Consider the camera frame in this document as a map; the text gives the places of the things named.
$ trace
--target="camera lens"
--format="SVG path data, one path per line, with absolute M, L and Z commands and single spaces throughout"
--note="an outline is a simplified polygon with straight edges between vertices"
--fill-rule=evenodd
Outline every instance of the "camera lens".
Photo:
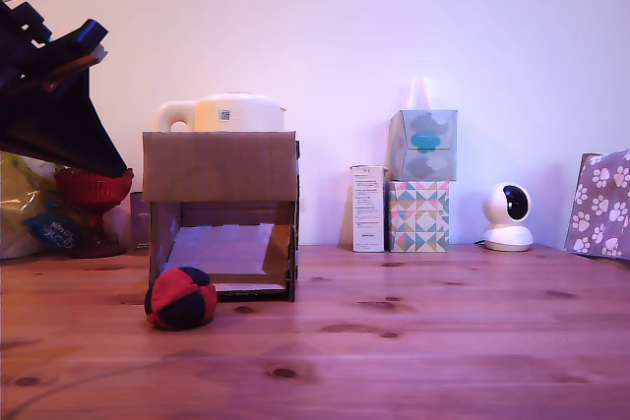
M 528 198 L 516 186 L 505 186 L 503 194 L 508 200 L 508 215 L 514 220 L 522 220 L 528 214 Z

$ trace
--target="red vase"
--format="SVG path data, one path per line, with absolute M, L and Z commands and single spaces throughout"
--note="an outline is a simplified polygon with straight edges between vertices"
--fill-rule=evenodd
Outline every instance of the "red vase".
M 104 258 L 122 255 L 125 248 L 107 238 L 102 217 L 127 197 L 134 178 L 132 169 L 122 177 L 112 178 L 81 169 L 58 169 L 57 188 L 65 201 L 88 215 L 89 228 L 81 246 L 68 250 L 73 258 Z

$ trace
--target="stacked tissue boxes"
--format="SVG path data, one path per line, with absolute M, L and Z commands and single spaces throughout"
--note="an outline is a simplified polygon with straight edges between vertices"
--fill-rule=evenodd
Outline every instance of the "stacked tissue boxes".
M 448 251 L 448 181 L 392 181 L 388 200 L 390 251 Z
M 389 250 L 449 249 L 449 181 L 456 178 L 457 110 L 401 110 L 387 153 Z

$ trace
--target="label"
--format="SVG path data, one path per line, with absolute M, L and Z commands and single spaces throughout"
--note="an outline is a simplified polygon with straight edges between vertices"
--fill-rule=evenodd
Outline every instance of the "label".
M 24 224 L 31 235 L 56 248 L 71 249 L 81 243 L 81 227 L 71 218 L 57 213 L 40 213 Z
M 358 252 L 385 251 L 384 169 L 352 169 L 352 247 Z

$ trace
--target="security camera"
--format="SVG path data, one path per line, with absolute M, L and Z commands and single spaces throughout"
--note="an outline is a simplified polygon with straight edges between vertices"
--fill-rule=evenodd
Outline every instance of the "security camera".
M 525 188 L 502 183 L 483 200 L 483 214 L 490 224 L 483 233 L 485 247 L 496 251 L 527 251 L 534 237 L 524 225 L 532 201 Z

